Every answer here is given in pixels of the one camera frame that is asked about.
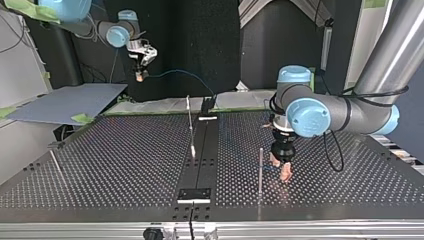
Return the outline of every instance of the green tape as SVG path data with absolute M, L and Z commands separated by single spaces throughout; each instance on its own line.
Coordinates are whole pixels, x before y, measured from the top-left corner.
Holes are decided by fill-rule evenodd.
M 60 24 L 55 10 L 49 7 L 37 6 L 28 0 L 5 0 L 4 3 L 7 8 L 19 11 L 32 19 Z
M 0 119 L 6 118 L 7 115 L 13 113 L 14 111 L 16 111 L 15 107 L 0 108 Z
M 381 8 L 386 6 L 386 0 L 365 0 L 364 8 Z
M 72 120 L 74 120 L 77 123 L 82 123 L 82 124 L 88 124 L 91 123 L 92 121 L 94 121 L 94 118 L 88 116 L 85 113 L 80 113 L 77 115 L 74 115 L 71 117 Z
M 310 67 L 309 70 L 311 70 L 311 82 L 309 82 L 309 87 L 312 89 L 312 92 L 315 92 L 315 68 Z

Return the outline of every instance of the small object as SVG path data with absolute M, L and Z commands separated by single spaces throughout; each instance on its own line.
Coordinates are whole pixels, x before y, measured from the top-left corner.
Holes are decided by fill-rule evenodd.
M 281 175 L 280 175 L 281 181 L 287 183 L 290 181 L 290 178 L 292 176 L 293 176 L 293 173 L 291 171 L 291 163 L 290 162 L 284 163 L 283 168 L 281 169 Z
M 143 73 L 135 72 L 135 79 L 137 80 L 137 82 L 143 82 L 143 80 L 144 80 Z
M 143 232 L 143 237 L 145 240 L 162 240 L 164 239 L 162 230 L 157 228 L 147 228 Z
M 202 204 L 211 202 L 211 189 L 181 189 L 178 194 L 178 204 Z
M 143 82 L 144 79 L 146 79 L 147 77 L 149 77 L 149 72 L 147 72 L 147 70 L 135 72 L 135 78 L 136 78 L 137 82 Z

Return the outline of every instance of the metal bracket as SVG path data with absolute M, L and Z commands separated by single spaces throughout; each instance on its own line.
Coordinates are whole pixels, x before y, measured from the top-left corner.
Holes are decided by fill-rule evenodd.
M 178 204 L 209 204 L 211 202 L 211 189 L 181 189 L 177 201 Z

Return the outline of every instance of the vertical metal post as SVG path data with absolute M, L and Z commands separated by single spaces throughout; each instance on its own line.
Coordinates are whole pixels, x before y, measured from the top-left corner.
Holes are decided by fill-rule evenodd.
M 264 149 L 259 149 L 259 203 L 262 202 L 262 179 L 264 168 Z

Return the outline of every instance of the gray panel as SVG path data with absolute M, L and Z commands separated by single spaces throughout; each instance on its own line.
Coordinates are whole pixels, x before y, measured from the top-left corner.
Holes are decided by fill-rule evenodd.
M 343 172 L 329 166 L 322 138 L 298 139 L 290 183 L 282 183 L 280 168 L 266 161 L 258 204 L 259 149 L 268 153 L 274 141 L 271 131 L 261 128 L 266 119 L 264 112 L 219 115 L 211 221 L 423 218 L 417 212 L 424 209 L 424 178 L 369 137 L 345 132 L 337 133 Z M 339 167 L 332 138 L 328 150 Z
M 189 143 L 186 115 L 101 118 L 0 187 L 0 222 L 171 221 Z
M 344 89 L 362 0 L 335 1 L 333 33 L 325 81 L 332 94 Z
M 81 113 L 96 117 L 126 87 L 126 84 L 84 84 L 63 87 L 19 108 L 7 118 L 82 126 L 83 123 L 75 122 L 71 117 Z

